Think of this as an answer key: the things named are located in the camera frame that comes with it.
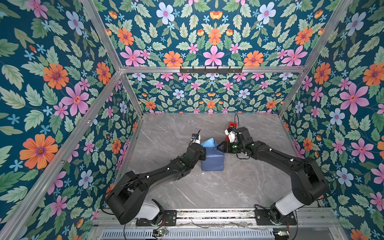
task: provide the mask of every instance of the floral wallpaper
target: floral wallpaper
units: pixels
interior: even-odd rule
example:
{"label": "floral wallpaper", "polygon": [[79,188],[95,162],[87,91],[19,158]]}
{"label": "floral wallpaper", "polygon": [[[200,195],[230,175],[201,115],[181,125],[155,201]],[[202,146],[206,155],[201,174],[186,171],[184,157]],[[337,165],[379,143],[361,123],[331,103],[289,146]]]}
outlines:
{"label": "floral wallpaper", "polygon": [[353,240],[382,239],[384,6],[354,0],[303,82],[284,121],[299,155],[324,169],[326,194]]}
{"label": "floral wallpaper", "polygon": [[297,78],[293,73],[133,73],[144,112],[277,112]]}
{"label": "floral wallpaper", "polygon": [[[0,30],[2,228],[114,69],[79,1],[2,1]],[[18,239],[85,239],[135,119],[119,83]]]}
{"label": "floral wallpaper", "polygon": [[122,63],[174,67],[303,65],[337,3],[95,1]]}

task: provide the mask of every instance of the robotic arm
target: robotic arm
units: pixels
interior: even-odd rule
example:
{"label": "robotic arm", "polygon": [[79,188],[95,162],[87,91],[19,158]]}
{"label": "robotic arm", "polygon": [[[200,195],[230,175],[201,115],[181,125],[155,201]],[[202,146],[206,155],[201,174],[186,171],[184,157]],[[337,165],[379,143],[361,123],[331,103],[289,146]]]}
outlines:
{"label": "robotic arm", "polygon": [[253,159],[277,167],[291,177],[292,191],[270,207],[269,216],[274,223],[282,222],[289,213],[303,205],[310,205],[329,190],[329,185],[314,159],[293,157],[274,150],[261,141],[254,142],[245,127],[226,130],[227,132],[235,134],[238,142],[235,142],[234,137],[222,142],[219,146],[222,146],[224,153],[243,152]]}
{"label": "robotic arm", "polygon": [[107,196],[107,204],[120,224],[126,224],[137,217],[152,220],[152,224],[157,225],[164,210],[153,199],[155,204],[144,202],[146,195],[161,184],[185,177],[199,160],[205,160],[205,148],[192,142],[186,153],[171,160],[165,167],[140,174],[127,172]]}

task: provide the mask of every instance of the black mounting plate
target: black mounting plate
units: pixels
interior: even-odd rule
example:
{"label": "black mounting plate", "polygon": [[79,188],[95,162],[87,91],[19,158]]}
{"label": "black mounting plate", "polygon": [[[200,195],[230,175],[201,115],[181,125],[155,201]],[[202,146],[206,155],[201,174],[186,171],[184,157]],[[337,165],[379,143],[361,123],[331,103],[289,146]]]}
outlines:
{"label": "black mounting plate", "polygon": [[292,213],[288,214],[283,220],[281,224],[275,224],[271,221],[271,218],[268,215],[268,211],[264,209],[255,209],[255,218],[257,225],[286,225],[288,222],[289,226],[297,225],[297,221],[295,215]]}
{"label": "black mounting plate", "polygon": [[[176,210],[164,210],[163,218],[165,219],[165,226],[176,226],[177,211]],[[153,226],[149,220],[145,218],[139,218],[136,220],[137,227],[157,227]]]}

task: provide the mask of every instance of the red object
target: red object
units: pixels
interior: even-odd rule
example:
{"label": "red object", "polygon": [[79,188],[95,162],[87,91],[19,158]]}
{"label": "red object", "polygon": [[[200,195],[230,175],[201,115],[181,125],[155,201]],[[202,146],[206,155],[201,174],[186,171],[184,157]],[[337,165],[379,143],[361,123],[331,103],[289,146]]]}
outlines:
{"label": "red object", "polygon": [[227,129],[230,128],[230,127],[237,128],[237,123],[229,122]]}

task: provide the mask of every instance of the orange flower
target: orange flower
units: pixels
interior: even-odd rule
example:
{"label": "orange flower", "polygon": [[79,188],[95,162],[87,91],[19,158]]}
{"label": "orange flower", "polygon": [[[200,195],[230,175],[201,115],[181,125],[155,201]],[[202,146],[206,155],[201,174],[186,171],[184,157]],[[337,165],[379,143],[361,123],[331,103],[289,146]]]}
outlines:
{"label": "orange flower", "polygon": [[321,17],[323,15],[323,10],[319,10],[317,11],[315,14],[314,14],[314,18],[318,19],[319,17]]}
{"label": "orange flower", "polygon": [[287,131],[289,132],[289,125],[288,125],[288,123],[284,122],[284,126],[287,129]]}
{"label": "orange flower", "polygon": [[317,67],[316,72],[314,74],[315,82],[322,85],[324,82],[328,81],[329,74],[331,74],[331,69],[329,68],[331,65],[329,63],[322,63]]}
{"label": "orange flower", "polygon": [[80,227],[83,225],[83,222],[84,222],[84,219],[83,219],[83,218],[80,219],[80,220],[77,222],[76,227],[77,227],[77,228],[80,228]]}
{"label": "orange flower", "polygon": [[380,81],[384,81],[384,63],[379,63],[376,65],[376,63],[369,66],[369,69],[365,70],[364,75],[365,77],[362,78],[363,82],[366,82],[368,86],[371,86],[372,84],[374,86],[377,86],[380,84]]}
{"label": "orange flower", "polygon": [[211,16],[212,19],[220,19],[222,16],[223,16],[223,12],[222,11],[211,11],[209,13],[209,15]]}
{"label": "orange flower", "polygon": [[276,105],[277,105],[277,102],[275,100],[272,100],[266,104],[266,107],[271,109],[276,107]]}
{"label": "orange flower", "polygon": [[295,40],[297,45],[303,45],[304,43],[308,42],[310,40],[310,37],[312,37],[312,28],[304,28],[302,31],[300,31]]}
{"label": "orange flower", "polygon": [[210,109],[214,108],[215,107],[215,102],[214,101],[209,101],[207,103],[207,107],[210,108]]}
{"label": "orange flower", "polygon": [[104,62],[97,64],[96,73],[99,75],[100,82],[103,82],[103,84],[109,82],[111,73],[109,72],[109,67]]}
{"label": "orange flower", "polygon": [[180,54],[175,53],[174,51],[166,53],[164,57],[164,63],[167,67],[181,67],[181,64],[183,63],[183,59],[180,58]]}
{"label": "orange flower", "polygon": [[380,156],[384,159],[384,142],[378,142],[377,143],[377,148],[379,149],[379,150],[382,150],[381,152],[380,152]]}
{"label": "orange flower", "polygon": [[110,15],[113,19],[118,18],[118,14],[117,14],[116,12],[114,12],[114,11],[109,11],[108,13],[109,13],[109,15]]}
{"label": "orange flower", "polygon": [[197,31],[197,35],[203,36],[204,35],[204,30],[200,29],[199,31]]}
{"label": "orange flower", "polygon": [[67,77],[67,70],[63,69],[63,66],[60,64],[50,63],[49,68],[44,68],[43,75],[44,81],[48,82],[48,86],[60,90],[62,87],[67,86],[66,83],[70,81]]}
{"label": "orange flower", "polygon": [[212,45],[216,45],[220,42],[221,33],[218,31],[217,28],[214,28],[211,30],[211,32],[208,34],[208,41],[212,43]]}
{"label": "orange flower", "polygon": [[133,124],[133,129],[132,129],[133,132],[136,131],[136,127],[137,127],[137,122],[135,122],[135,123]]}
{"label": "orange flower", "polygon": [[29,45],[29,48],[31,49],[32,52],[37,53],[36,48],[34,46]]}
{"label": "orange flower", "polygon": [[304,140],[304,143],[303,143],[303,147],[305,150],[307,150],[308,152],[312,150],[312,146],[313,146],[313,142],[311,139],[309,138],[306,138]]}
{"label": "orange flower", "polygon": [[353,240],[368,240],[368,237],[364,235],[359,229],[352,229],[351,238]]}
{"label": "orange flower", "polygon": [[227,31],[225,32],[225,34],[227,36],[232,36],[233,35],[233,30],[228,28]]}
{"label": "orange flower", "polygon": [[119,41],[124,43],[127,46],[133,45],[133,42],[135,41],[131,31],[127,31],[125,28],[118,29],[118,37],[119,37]]}
{"label": "orange flower", "polygon": [[121,141],[120,141],[120,139],[116,138],[112,144],[112,152],[114,154],[118,154],[120,151],[120,147],[121,147]]}
{"label": "orange flower", "polygon": [[45,139],[44,134],[36,134],[35,140],[28,138],[24,143],[23,147],[27,148],[20,151],[20,160],[27,160],[24,165],[32,169],[37,164],[37,169],[42,169],[47,166],[47,161],[51,162],[55,156],[53,153],[57,152],[57,144],[54,138],[48,136]]}
{"label": "orange flower", "polygon": [[262,53],[259,53],[259,51],[254,51],[252,53],[248,53],[247,57],[244,59],[244,66],[246,67],[256,67],[260,66],[260,63],[264,61],[264,58],[262,58],[264,55]]}
{"label": "orange flower", "polygon": [[149,109],[155,109],[155,108],[156,108],[156,104],[155,104],[154,102],[152,102],[152,101],[147,101],[147,102],[145,103],[145,106],[146,106],[147,108],[149,108]]}
{"label": "orange flower", "polygon": [[113,189],[113,186],[114,186],[114,184],[111,183],[111,184],[109,185],[109,187],[107,188],[107,194],[105,195],[105,198],[106,198],[106,199],[107,199],[107,197],[108,197],[108,195],[109,195],[109,192]]}

